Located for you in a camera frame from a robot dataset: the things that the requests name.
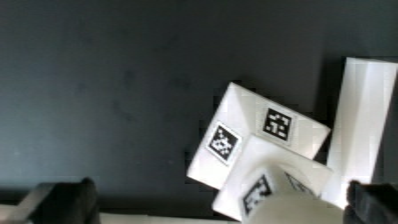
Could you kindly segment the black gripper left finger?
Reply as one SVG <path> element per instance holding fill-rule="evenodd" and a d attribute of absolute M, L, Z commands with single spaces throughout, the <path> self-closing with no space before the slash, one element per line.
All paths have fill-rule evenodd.
<path fill-rule="evenodd" d="M 102 224 L 93 179 L 41 183 L 0 224 Z"/>

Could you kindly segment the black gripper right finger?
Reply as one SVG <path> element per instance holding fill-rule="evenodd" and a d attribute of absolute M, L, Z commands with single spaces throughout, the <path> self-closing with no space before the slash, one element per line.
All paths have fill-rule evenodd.
<path fill-rule="evenodd" d="M 343 224 L 398 224 L 398 184 L 351 182 Z"/>

